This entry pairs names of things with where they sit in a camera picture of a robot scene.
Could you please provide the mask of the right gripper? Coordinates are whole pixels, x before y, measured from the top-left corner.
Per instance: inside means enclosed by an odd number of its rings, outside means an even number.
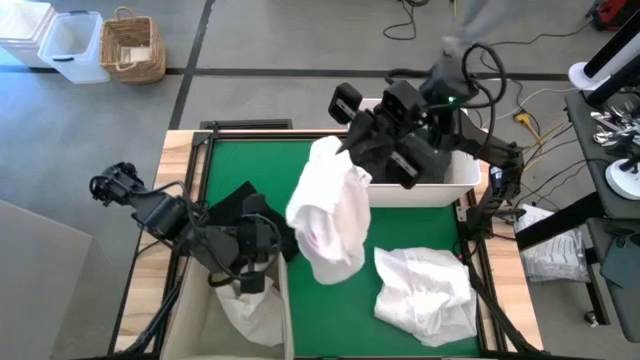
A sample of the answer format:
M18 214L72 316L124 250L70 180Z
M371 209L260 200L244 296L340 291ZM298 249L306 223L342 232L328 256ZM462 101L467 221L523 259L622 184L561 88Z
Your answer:
M403 140L426 123L427 103L404 80L392 80L380 102L362 110L362 94L349 83L338 85L328 106L329 115L348 127L337 150L349 150L351 161L369 171L380 170L383 180L405 189L414 187L424 167Z

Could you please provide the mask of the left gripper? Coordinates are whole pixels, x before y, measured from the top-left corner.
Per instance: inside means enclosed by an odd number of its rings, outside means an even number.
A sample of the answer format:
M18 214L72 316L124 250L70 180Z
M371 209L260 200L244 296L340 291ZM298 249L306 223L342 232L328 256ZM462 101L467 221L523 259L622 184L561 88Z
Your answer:
M264 215L268 209L263 194L252 194L242 202L242 213L235 227L238 255L231 263L232 277L243 294L265 290L266 272L280 252L280 230Z

